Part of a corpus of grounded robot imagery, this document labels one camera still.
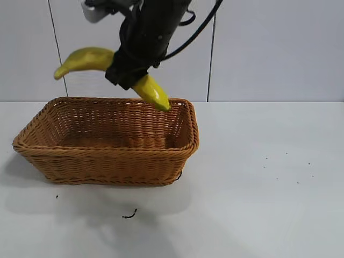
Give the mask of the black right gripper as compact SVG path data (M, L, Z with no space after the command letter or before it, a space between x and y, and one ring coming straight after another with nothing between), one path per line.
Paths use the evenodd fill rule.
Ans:
M120 48L114 53L105 78L124 90L148 74L165 57L178 27L177 4L115 4L125 16L120 27Z

